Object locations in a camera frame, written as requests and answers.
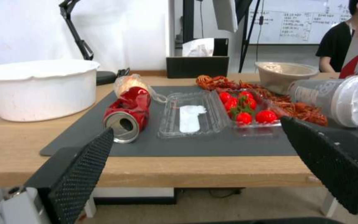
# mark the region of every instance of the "tissue box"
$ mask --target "tissue box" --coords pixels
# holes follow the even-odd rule
[[[168,78],[197,78],[199,75],[227,76],[228,56],[167,57]]]

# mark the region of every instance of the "floor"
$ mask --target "floor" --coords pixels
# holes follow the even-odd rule
[[[227,198],[211,197],[207,190],[185,190],[176,205],[98,206],[84,224],[191,223],[286,217],[321,217],[325,188],[249,188]],[[358,224],[358,216],[339,206],[333,219]]]

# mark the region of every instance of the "white plastic tub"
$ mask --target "white plastic tub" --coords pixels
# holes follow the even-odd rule
[[[268,90],[286,95],[290,84],[299,79],[309,79],[319,73],[310,65],[283,62],[255,62],[260,83]]]
[[[98,67],[71,59],[0,65],[0,117],[41,121],[88,108],[95,102]]]

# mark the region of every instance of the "lamp base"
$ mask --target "lamp base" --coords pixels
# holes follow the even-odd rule
[[[97,71],[96,72],[96,85],[105,85],[109,83],[114,83],[117,75],[114,72],[110,71]]]

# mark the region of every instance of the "black shirt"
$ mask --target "black shirt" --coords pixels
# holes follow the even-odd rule
[[[330,65],[336,72],[340,72],[351,41],[350,27],[345,22],[341,22],[324,35],[316,56],[331,57]]]

